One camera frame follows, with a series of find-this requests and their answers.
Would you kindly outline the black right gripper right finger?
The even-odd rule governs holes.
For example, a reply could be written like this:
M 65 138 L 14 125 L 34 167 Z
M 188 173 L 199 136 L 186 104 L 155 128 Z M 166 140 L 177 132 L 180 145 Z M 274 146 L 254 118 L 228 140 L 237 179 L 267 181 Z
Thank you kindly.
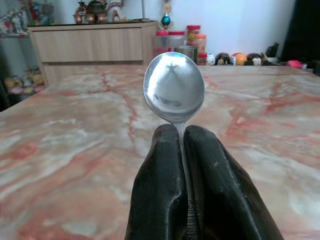
M 249 174 L 213 132 L 190 125 L 184 144 L 199 240 L 284 240 Z

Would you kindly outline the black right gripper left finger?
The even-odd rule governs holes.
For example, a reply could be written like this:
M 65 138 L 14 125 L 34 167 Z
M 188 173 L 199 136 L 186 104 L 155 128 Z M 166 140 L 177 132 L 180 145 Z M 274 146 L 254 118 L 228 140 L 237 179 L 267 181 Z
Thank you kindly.
M 187 211 L 178 131 L 163 124 L 134 179 L 126 240 L 186 240 Z

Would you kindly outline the shiny steel spoon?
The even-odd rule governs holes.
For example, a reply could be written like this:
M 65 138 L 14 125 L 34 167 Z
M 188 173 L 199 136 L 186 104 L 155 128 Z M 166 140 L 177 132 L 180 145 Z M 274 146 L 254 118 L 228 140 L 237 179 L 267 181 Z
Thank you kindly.
M 204 102 L 204 80 L 195 62 L 179 52 L 165 52 L 148 65 L 143 95 L 149 108 L 178 131 L 187 190 L 187 239 L 199 240 L 199 221 L 184 146 L 185 123 Z

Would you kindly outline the small red lid jar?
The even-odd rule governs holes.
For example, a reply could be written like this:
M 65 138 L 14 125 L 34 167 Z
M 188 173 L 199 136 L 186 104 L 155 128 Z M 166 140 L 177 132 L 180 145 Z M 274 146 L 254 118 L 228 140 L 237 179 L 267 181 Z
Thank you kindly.
M 199 66 L 206 66 L 207 65 L 207 57 L 208 54 L 206 52 L 201 52 L 197 55 L 197 64 Z

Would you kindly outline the dark round doll figurine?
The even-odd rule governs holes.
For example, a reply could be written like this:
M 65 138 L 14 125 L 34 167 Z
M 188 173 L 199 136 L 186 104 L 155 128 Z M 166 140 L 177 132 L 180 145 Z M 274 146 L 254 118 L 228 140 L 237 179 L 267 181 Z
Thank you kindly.
M 215 57 L 215 65 L 231 65 L 232 61 L 230 55 L 226 52 L 221 52 Z

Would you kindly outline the steel metal cup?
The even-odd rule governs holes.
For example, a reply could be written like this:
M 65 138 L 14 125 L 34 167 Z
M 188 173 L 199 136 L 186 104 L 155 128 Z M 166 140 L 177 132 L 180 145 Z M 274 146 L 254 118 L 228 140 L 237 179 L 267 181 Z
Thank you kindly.
M 198 47 L 194 45 L 181 45 L 174 48 L 174 51 L 186 55 L 194 62 L 198 60 Z

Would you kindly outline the orange round toy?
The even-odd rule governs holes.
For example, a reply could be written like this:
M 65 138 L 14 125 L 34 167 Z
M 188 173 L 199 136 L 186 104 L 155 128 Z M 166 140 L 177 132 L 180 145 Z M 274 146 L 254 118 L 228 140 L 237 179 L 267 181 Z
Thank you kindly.
M 247 56 L 244 53 L 236 52 L 232 55 L 233 63 L 236 66 L 244 66 L 247 61 Z

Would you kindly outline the red lid clear plastic jar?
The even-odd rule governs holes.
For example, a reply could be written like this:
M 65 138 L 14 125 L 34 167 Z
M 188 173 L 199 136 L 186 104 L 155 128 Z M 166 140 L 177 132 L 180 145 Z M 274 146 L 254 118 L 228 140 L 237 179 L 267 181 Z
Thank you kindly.
M 170 52 L 169 33 L 165 30 L 158 30 L 153 39 L 153 55 L 154 57 Z
M 186 44 L 185 31 L 169 31 L 168 32 L 168 50 L 174 52 L 175 48 Z

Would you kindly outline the pink object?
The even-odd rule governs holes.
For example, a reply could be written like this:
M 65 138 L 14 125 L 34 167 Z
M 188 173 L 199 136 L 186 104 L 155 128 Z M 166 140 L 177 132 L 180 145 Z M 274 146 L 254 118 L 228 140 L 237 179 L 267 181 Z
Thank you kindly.
M 287 62 L 287 65 L 292 67 L 292 68 L 296 68 L 296 69 L 306 69 L 307 68 L 307 64 L 300 62 L 299 60 L 289 60 Z

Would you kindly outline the light wooden sideboard cabinet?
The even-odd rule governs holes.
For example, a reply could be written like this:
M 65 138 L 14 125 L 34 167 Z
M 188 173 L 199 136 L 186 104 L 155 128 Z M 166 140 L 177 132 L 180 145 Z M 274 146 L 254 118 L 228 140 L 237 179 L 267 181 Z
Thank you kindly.
M 148 65 L 158 23 L 116 22 L 31 26 L 32 46 L 46 86 L 89 66 Z

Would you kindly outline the red lid yellow snack jar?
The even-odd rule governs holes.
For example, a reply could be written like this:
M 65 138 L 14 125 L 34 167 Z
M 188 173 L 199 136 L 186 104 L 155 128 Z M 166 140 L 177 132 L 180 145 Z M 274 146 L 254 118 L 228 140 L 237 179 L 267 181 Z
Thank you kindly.
M 201 26 L 200 25 L 187 25 L 186 26 L 187 30 L 187 45 L 189 46 L 196 46 L 197 41 L 196 41 L 196 35 L 200 33 Z

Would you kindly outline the teal ball ornament trophy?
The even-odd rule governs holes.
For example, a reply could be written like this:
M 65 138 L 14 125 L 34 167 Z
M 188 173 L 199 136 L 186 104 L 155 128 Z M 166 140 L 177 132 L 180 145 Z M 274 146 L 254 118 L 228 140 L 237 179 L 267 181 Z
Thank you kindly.
M 172 0 L 162 0 L 163 16 L 158 23 L 158 27 L 160 30 L 169 31 L 173 27 L 174 22 L 170 17 L 171 11 L 172 11 Z

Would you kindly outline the white figurine with arch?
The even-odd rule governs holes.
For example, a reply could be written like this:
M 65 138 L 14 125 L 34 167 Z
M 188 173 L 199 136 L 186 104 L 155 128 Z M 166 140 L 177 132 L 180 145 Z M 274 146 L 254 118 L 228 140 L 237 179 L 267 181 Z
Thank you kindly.
M 109 0 L 107 5 L 107 14 L 110 18 L 110 22 L 116 23 L 121 22 L 124 18 L 122 14 L 122 7 L 124 0 Z

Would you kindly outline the dark ceramic teapot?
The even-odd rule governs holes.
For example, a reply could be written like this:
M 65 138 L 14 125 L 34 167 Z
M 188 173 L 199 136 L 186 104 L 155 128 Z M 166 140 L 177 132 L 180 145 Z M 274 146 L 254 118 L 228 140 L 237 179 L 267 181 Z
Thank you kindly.
M 106 0 L 91 0 L 87 5 L 87 14 L 105 14 Z

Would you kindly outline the shelf rack with toys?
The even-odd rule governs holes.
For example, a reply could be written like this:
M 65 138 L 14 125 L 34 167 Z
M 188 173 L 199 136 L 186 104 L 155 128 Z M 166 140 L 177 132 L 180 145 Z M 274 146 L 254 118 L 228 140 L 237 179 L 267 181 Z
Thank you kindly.
M 45 89 L 30 27 L 50 23 L 47 0 L 0 0 L 0 112 Z

